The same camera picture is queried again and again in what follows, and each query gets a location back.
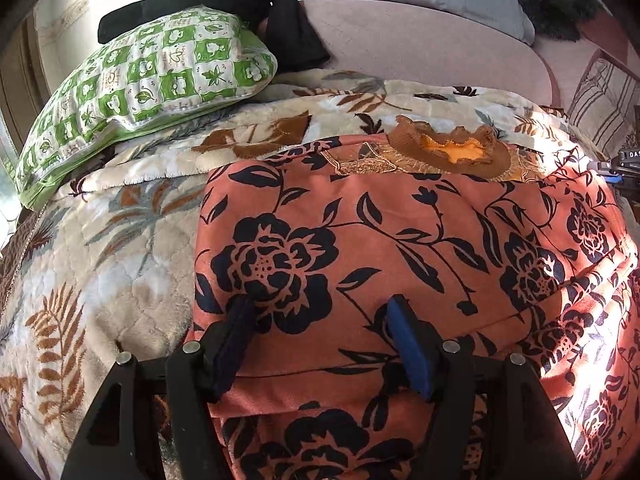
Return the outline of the cream leaf pattern blanket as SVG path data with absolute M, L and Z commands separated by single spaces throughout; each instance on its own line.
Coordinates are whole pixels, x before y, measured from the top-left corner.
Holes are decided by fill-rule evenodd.
M 579 138 L 559 110 L 506 90 L 307 70 L 245 103 L 107 148 L 27 217 L 2 254 L 2 477 L 58 478 L 116 354 L 164 356 L 186 334 L 211 171 L 382 133 L 401 114 L 440 132 L 489 126 L 530 175 L 543 154 Z

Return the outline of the green white checkered pillow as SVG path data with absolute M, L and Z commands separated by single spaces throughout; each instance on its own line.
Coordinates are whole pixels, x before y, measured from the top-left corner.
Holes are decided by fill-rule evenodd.
M 52 93 L 14 174 L 18 197 L 41 208 L 104 148 L 256 96 L 277 58 L 232 14 L 194 6 L 124 32 Z

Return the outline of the orange black floral garment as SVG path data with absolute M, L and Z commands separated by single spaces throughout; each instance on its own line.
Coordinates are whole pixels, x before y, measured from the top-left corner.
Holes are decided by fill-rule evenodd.
M 341 138 L 208 176 L 193 331 L 239 296 L 255 337 L 210 410 L 239 479 L 402 479 L 431 408 L 386 324 L 391 296 L 478 356 L 524 354 L 585 479 L 639 448 L 639 251 L 581 151 L 538 182 L 408 174 Z

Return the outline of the pink bed headboard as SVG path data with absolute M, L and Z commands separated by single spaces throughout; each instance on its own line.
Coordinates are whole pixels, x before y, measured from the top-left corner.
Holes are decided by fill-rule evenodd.
M 460 16 L 375 0 L 305 0 L 331 53 L 326 66 L 439 87 L 511 91 L 558 106 L 548 64 L 524 42 Z

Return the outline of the black cloth on pillow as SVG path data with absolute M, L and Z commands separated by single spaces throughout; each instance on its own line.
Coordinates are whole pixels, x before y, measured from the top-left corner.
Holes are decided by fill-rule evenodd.
M 331 53 L 299 0 L 140 0 L 104 15 L 98 43 L 109 41 L 142 24 L 194 6 L 206 6 L 237 16 L 278 60 L 281 73 L 319 68 Z

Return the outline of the dark furry cushion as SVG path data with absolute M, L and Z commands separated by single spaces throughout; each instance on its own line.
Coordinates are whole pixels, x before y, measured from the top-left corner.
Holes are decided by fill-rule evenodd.
M 536 35 L 575 42 L 582 38 L 578 25 L 594 20 L 603 10 L 598 0 L 518 0 Z

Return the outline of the striped pink pillow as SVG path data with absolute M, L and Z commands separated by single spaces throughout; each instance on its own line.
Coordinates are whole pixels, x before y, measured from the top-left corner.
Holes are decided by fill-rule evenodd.
M 605 158 L 639 145 L 639 77 L 603 50 L 582 75 L 568 119 Z

